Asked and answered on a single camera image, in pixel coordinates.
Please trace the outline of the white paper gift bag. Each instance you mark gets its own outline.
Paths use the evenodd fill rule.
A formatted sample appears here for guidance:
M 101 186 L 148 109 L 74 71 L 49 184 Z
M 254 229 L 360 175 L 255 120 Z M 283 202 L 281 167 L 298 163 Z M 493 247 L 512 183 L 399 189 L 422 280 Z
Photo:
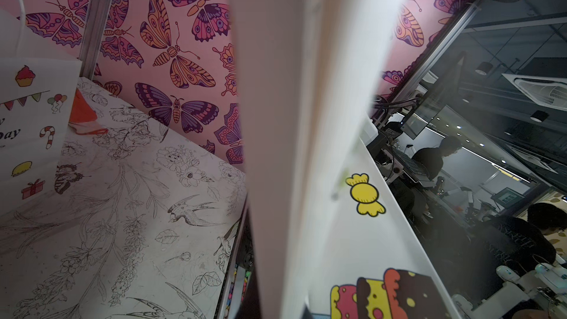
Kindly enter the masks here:
M 239 318 L 457 318 L 360 134 L 403 0 L 230 0 L 255 270 Z

